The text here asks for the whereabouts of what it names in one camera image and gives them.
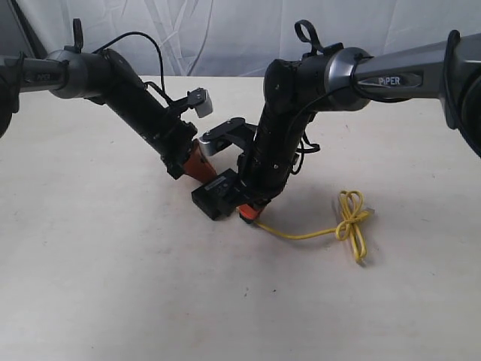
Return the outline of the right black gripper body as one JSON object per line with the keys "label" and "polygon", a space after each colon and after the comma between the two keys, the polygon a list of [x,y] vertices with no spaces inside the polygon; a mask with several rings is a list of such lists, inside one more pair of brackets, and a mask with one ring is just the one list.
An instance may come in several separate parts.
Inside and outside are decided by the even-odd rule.
{"label": "right black gripper body", "polygon": [[257,148],[242,153],[238,159],[240,181],[252,199],[251,205],[259,208],[277,197],[289,178],[289,162],[276,159]]}

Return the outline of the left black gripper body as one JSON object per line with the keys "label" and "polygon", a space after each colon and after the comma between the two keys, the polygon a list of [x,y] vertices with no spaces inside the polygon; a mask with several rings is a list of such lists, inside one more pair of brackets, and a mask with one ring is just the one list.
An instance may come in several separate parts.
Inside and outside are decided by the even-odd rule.
{"label": "left black gripper body", "polygon": [[192,141],[198,130],[192,123],[178,120],[162,137],[161,153],[167,173],[173,179],[178,179],[184,174],[183,165],[190,155]]}

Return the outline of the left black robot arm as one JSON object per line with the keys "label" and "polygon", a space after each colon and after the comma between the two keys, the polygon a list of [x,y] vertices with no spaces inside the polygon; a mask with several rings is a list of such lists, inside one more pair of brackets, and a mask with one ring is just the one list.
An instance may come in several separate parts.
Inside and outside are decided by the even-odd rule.
{"label": "left black robot arm", "polygon": [[56,50],[46,59],[1,57],[1,132],[20,108],[20,93],[48,90],[60,99],[86,99],[107,105],[161,157],[174,179],[188,175],[203,184],[216,171],[202,153],[192,123],[182,120],[189,109],[198,117],[213,111],[209,93],[197,88],[186,97],[162,106],[118,52],[78,53]]}

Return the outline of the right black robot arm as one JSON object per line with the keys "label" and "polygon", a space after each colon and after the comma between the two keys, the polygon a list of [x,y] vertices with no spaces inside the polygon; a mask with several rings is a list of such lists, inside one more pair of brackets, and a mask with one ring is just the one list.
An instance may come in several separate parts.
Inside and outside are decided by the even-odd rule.
{"label": "right black robot arm", "polygon": [[278,196],[305,154],[305,129],[324,111],[359,111],[369,102],[440,100],[446,124],[480,151],[480,36],[456,30],[445,41],[382,56],[358,47],[312,48],[299,61],[277,59],[264,77],[265,105],[240,164],[243,220]]}

